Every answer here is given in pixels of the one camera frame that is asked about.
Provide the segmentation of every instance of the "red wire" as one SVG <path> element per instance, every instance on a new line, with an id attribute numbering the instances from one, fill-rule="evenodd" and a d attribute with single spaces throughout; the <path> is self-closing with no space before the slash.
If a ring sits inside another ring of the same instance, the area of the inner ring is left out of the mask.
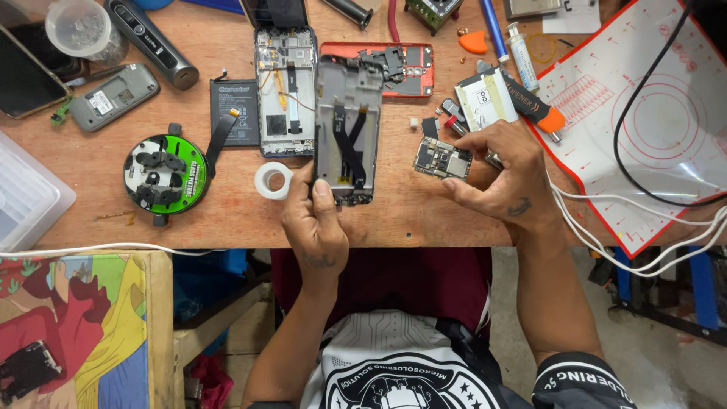
<path id="1" fill-rule="evenodd" d="M 395 43 L 399 42 L 399 32 L 396 30 L 396 0 L 389 0 L 389 31 Z"/>

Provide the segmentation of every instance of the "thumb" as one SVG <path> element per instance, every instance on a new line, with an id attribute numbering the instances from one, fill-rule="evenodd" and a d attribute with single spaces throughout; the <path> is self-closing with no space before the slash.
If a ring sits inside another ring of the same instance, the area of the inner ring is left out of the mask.
<path id="1" fill-rule="evenodd" d="M 340 228 L 333 191 L 328 182 L 323 179 L 316 180 L 313 185 L 313 212 L 323 230 Z"/>
<path id="2" fill-rule="evenodd" d="M 476 212 L 487 215 L 493 198 L 487 191 L 481 191 L 456 178 L 444 180 L 444 187 L 454 195 L 454 201 Z"/>

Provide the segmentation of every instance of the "forearm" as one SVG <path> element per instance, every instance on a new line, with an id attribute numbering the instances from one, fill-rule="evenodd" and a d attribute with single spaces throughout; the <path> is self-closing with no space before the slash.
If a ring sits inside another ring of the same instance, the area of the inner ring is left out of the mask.
<path id="1" fill-rule="evenodd" d="M 518 260 L 518 318 L 537 364 L 558 352 L 603 358 L 561 221 L 521 231 Z"/>
<path id="2" fill-rule="evenodd" d="M 321 336 L 336 303 L 328 295 L 303 288 L 289 314 L 250 371 L 241 407 L 253 402 L 293 402 L 297 405 L 316 363 Z"/>

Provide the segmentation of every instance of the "phone screen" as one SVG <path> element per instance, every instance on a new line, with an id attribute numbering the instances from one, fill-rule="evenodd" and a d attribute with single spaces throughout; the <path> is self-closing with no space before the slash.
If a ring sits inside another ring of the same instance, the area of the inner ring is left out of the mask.
<path id="1" fill-rule="evenodd" d="M 0 111 L 17 118 L 66 96 L 66 88 L 0 28 Z"/>

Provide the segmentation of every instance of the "plastic cup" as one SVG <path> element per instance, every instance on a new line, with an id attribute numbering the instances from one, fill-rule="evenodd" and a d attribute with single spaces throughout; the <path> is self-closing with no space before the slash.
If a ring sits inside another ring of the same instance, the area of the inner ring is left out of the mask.
<path id="1" fill-rule="evenodd" d="M 106 10 L 93 0 L 60 0 L 46 16 L 48 38 L 60 51 L 103 65 L 118 65 L 129 41 L 111 24 Z"/>

